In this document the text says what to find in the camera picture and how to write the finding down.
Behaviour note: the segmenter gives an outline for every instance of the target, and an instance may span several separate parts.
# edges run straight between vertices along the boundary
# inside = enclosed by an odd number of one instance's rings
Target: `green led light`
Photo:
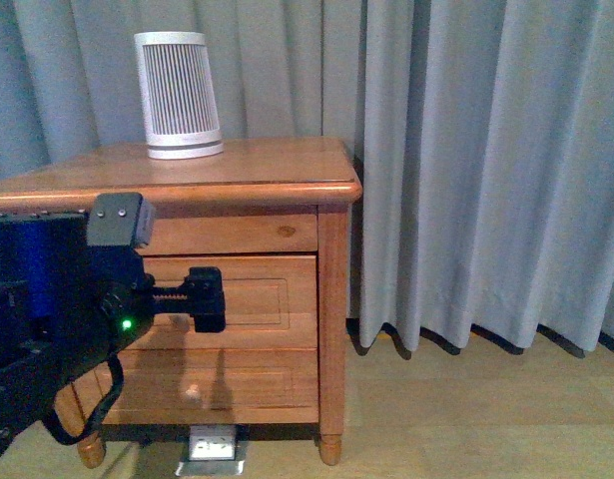
[[[123,322],[121,322],[120,325],[123,328],[123,331],[128,331],[129,329],[134,327],[134,321],[132,321],[131,319],[123,319]]]

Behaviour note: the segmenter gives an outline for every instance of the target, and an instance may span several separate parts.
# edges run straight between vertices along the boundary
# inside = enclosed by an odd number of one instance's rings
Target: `vent grille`
[[[144,45],[145,68],[157,135],[217,130],[218,114],[207,47],[193,44]]]

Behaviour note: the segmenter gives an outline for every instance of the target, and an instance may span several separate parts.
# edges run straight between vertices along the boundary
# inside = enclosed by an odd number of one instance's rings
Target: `beige floor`
[[[614,354],[576,359],[542,336],[512,356],[473,336],[459,356],[423,339],[410,360],[388,337],[366,356],[348,346],[342,462],[311,440],[257,440],[245,478],[613,478]],[[83,468],[34,425],[0,460],[1,478],[166,478],[182,445],[109,442]]]

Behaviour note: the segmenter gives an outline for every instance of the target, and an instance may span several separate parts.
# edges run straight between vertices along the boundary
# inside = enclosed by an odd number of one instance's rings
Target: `nightstand drawer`
[[[132,349],[316,347],[315,256],[146,257],[159,285],[177,285],[192,266],[223,274],[227,329],[195,333],[186,314],[159,314]]]
[[[316,422],[315,349],[125,351],[107,423]],[[83,407],[111,385],[107,366],[77,382]]]
[[[254,211],[240,216],[157,220],[144,256],[317,251],[314,209]]]

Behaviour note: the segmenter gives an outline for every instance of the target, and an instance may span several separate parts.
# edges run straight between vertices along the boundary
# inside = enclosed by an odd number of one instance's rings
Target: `nightstand top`
[[[87,208],[99,193],[137,191],[156,207],[352,203],[361,185],[341,140],[225,141],[222,154],[152,160],[145,144],[102,147],[0,182],[0,210]]]

